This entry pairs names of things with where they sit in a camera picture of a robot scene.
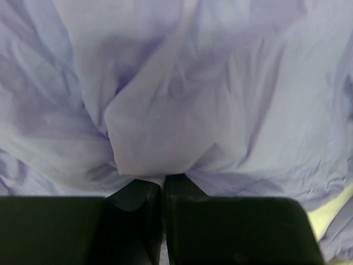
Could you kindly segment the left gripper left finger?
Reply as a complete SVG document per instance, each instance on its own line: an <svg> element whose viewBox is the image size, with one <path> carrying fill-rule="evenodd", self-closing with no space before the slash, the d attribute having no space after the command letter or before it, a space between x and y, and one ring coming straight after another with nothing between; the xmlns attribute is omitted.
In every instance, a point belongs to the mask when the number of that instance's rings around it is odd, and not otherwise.
<svg viewBox="0 0 353 265"><path fill-rule="evenodd" d="M159 264L161 191L134 180L106 200L95 236L95 264Z"/></svg>

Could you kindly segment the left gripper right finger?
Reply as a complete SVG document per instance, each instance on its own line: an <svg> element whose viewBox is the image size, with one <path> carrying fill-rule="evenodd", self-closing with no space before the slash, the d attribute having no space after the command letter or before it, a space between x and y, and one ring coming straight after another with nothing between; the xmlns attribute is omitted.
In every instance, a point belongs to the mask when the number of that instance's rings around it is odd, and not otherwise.
<svg viewBox="0 0 353 265"><path fill-rule="evenodd" d="M204 193L184 174L170 175L164 184L165 221L170 264L220 264L220 197Z"/></svg>

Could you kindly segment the lavender zip-up jacket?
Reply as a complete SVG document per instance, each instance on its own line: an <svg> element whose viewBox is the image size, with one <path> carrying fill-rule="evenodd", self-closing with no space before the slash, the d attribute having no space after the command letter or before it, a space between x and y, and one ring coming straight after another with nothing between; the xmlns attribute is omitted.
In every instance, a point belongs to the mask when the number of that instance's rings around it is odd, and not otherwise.
<svg viewBox="0 0 353 265"><path fill-rule="evenodd" d="M351 1L2 1L1 194L185 173L352 262Z"/></svg>

